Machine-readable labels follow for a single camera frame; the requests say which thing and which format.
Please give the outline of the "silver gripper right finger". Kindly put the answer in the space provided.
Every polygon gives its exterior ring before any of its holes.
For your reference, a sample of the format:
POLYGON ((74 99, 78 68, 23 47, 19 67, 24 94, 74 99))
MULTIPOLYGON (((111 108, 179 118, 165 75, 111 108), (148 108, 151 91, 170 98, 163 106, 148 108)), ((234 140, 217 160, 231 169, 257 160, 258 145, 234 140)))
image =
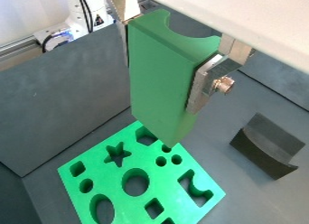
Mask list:
POLYGON ((253 54, 253 47, 222 34, 217 53, 195 71, 186 111, 197 114, 215 92, 229 94, 234 79, 229 74, 237 70, 253 54))

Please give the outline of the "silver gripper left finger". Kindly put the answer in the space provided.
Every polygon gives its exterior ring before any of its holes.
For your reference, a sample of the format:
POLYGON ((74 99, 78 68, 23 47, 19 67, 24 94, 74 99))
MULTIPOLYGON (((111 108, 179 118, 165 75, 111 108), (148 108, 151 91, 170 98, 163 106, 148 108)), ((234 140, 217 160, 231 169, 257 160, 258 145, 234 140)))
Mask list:
POLYGON ((138 0, 106 0, 112 15, 116 19, 116 25, 122 38, 122 47, 124 52, 124 63, 128 63, 128 41, 127 24, 131 19, 142 14, 138 0))

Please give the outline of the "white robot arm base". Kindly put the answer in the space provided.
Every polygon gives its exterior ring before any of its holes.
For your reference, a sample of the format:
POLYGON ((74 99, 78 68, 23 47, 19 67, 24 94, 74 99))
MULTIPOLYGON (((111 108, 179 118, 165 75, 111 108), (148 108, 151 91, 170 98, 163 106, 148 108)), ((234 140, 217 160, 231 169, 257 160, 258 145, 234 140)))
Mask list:
POLYGON ((33 34, 43 52, 103 29, 115 20, 107 12, 106 0, 67 0, 68 18, 33 34))

